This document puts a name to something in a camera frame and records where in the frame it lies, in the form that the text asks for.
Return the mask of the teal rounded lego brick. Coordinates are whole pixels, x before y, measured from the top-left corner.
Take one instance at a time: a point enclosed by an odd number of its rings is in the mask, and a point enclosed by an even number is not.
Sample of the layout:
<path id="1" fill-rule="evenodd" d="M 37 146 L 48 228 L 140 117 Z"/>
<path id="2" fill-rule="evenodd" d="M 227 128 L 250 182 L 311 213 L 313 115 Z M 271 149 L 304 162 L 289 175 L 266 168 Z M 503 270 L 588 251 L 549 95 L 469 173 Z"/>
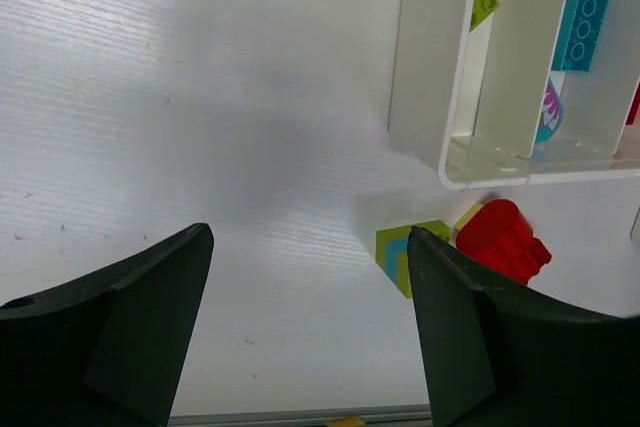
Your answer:
<path id="1" fill-rule="evenodd" d="M 560 95 L 556 91 L 553 81 L 547 81 L 545 96 L 543 98 L 538 128 L 535 136 L 535 145 L 550 140 L 559 130 L 564 118 L 564 106 Z"/>

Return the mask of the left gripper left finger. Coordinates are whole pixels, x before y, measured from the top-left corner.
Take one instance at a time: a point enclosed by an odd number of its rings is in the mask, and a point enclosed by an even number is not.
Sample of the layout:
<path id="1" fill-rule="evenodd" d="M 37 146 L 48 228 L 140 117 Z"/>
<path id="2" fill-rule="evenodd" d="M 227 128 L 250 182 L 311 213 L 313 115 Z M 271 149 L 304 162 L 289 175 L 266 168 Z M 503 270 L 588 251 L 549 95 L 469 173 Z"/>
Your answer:
<path id="1" fill-rule="evenodd" d="M 167 425 L 213 249 L 196 223 L 2 305 L 2 425 Z"/>

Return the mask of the red lego cluster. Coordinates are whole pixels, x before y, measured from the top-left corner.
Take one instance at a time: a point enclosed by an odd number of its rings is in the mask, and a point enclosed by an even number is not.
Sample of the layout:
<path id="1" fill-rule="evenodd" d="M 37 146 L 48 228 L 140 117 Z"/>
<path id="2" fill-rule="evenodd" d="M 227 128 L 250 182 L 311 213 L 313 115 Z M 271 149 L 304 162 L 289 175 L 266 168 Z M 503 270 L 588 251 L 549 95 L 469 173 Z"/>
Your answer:
<path id="1" fill-rule="evenodd" d="M 454 229 L 456 248 L 485 267 L 527 285 L 551 262 L 551 252 L 534 235 L 514 202 L 497 198 L 483 204 L 463 229 Z"/>

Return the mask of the teal long lego brick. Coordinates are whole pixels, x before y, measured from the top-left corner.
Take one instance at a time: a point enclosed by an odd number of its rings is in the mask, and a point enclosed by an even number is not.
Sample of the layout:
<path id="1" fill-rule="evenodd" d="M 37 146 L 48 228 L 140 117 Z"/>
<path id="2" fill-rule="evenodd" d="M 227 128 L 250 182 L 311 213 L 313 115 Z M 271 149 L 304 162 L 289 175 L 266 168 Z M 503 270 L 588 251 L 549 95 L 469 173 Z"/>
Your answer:
<path id="1" fill-rule="evenodd" d="M 591 71 L 609 0 L 566 0 L 552 71 Z"/>

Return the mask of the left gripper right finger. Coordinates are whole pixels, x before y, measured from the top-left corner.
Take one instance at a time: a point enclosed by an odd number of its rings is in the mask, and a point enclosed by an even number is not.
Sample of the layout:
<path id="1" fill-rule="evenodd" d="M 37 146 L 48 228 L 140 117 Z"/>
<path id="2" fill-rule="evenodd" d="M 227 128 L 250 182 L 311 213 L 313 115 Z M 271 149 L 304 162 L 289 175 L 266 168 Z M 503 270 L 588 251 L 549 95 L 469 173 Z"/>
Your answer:
<path id="1" fill-rule="evenodd" d="M 635 426 L 639 320 L 523 286 L 423 229 L 408 264 L 436 426 Z"/>

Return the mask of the small red lego brick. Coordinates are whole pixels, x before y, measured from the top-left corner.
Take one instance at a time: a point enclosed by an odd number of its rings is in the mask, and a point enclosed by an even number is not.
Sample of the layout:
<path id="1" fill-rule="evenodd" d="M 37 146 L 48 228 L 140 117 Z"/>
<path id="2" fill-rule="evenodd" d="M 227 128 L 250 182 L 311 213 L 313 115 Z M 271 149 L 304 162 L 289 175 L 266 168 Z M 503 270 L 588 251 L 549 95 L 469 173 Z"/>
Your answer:
<path id="1" fill-rule="evenodd" d="M 635 123 L 638 108 L 639 108 L 639 103 L 640 103 L 640 85 L 637 86 L 637 89 L 636 89 L 636 92 L 635 92 L 635 95 L 626 119 L 627 125 L 633 125 Z"/>

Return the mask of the yellow lego plate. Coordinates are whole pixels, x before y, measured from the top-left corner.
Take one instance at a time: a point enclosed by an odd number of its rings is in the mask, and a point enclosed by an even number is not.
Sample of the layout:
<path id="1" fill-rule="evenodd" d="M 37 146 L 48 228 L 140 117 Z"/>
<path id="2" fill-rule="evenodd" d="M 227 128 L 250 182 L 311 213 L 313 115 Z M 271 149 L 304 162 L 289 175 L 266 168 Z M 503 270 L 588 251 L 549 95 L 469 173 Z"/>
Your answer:
<path id="1" fill-rule="evenodd" d="M 483 203 L 475 202 L 454 224 L 454 229 L 460 231 L 484 207 Z"/>

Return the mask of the green and teal lego stack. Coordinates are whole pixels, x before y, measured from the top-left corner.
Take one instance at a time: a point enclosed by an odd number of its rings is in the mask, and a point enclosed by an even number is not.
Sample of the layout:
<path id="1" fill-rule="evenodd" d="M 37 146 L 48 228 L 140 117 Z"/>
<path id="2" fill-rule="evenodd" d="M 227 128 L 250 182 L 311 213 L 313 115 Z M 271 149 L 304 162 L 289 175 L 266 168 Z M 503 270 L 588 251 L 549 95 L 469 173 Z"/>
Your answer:
<path id="1" fill-rule="evenodd" d="M 445 242 L 451 238 L 451 228 L 441 220 L 411 223 L 376 232 L 375 261 L 407 299 L 412 298 L 407 249 L 413 227 L 424 228 Z"/>

